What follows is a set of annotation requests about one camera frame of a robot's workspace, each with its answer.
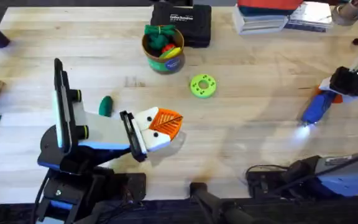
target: black mount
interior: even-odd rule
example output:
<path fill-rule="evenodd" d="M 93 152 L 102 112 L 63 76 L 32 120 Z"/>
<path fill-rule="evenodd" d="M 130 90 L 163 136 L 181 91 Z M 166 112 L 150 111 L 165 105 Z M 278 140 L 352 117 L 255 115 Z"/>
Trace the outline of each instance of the black mount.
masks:
<path fill-rule="evenodd" d="M 296 161 L 286 171 L 249 171 L 246 177 L 249 195 L 259 200 L 286 198 L 297 202 L 341 198 L 314 176 L 320 158 L 312 156 Z M 277 191 L 290 183 L 294 184 Z"/>

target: black box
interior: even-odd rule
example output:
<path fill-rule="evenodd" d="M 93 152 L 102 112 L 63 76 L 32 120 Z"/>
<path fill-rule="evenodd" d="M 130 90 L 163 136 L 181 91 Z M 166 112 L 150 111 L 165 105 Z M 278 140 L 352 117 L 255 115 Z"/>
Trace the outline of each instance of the black box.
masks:
<path fill-rule="evenodd" d="M 185 46 L 207 47 L 211 40 L 211 12 L 211 6 L 194 5 L 193 8 L 184 8 L 158 2 L 154 4 L 150 24 L 173 24 L 183 34 Z"/>

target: wooden table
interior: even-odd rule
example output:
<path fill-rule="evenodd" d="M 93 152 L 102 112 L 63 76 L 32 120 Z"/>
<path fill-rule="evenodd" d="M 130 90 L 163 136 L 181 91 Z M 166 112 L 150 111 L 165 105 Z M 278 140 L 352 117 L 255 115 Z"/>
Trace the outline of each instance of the wooden table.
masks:
<path fill-rule="evenodd" d="M 46 173 L 37 165 L 40 138 L 54 123 L 53 59 L 60 58 L 85 109 L 97 113 L 111 95 L 118 112 L 153 106 L 184 116 L 175 142 L 141 164 L 113 161 L 117 172 L 145 172 L 147 200 L 188 196 L 204 181 L 220 197 L 248 197 L 243 173 L 255 164 L 358 152 L 358 101 L 333 105 L 317 128 L 302 135 L 296 118 L 314 87 L 358 56 L 358 23 L 328 33 L 284 30 L 239 36 L 231 7 L 213 8 L 211 45 L 185 49 L 185 67 L 153 72 L 140 39 L 151 7 L 12 7 L 0 29 L 12 44 L 0 50 L 0 203 L 33 202 Z M 207 73 L 218 82 L 209 99 L 189 81 Z"/>

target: cable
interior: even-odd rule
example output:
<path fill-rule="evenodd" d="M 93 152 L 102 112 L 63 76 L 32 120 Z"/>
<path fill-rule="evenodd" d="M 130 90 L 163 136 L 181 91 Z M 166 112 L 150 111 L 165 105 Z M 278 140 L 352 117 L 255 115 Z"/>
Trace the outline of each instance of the cable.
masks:
<path fill-rule="evenodd" d="M 49 179 L 49 176 L 51 174 L 51 171 L 50 169 L 48 170 L 47 174 L 45 175 L 44 177 L 44 180 L 42 181 L 41 183 L 41 186 L 38 190 L 38 193 L 37 193 L 37 197 L 35 198 L 35 202 L 34 202 L 34 207 L 32 209 L 32 212 L 31 212 L 31 218 L 30 218 L 30 223 L 36 223 L 36 219 L 35 219 L 35 213 L 37 212 L 37 209 L 38 209 L 38 205 L 40 203 L 40 198 L 41 198 L 41 194 L 42 192 L 44 191 L 44 188 L 45 188 L 45 185 L 47 184 L 47 181 Z"/>
<path fill-rule="evenodd" d="M 132 210 L 133 208 L 134 208 L 133 205 L 120 204 L 112 211 L 103 212 L 102 214 L 110 213 L 110 216 L 108 218 L 105 218 L 104 220 L 100 220 L 100 222 L 103 224 L 107 224 L 111 220 L 117 218 L 119 215 L 122 215 L 123 213 L 128 212 L 129 210 Z"/>

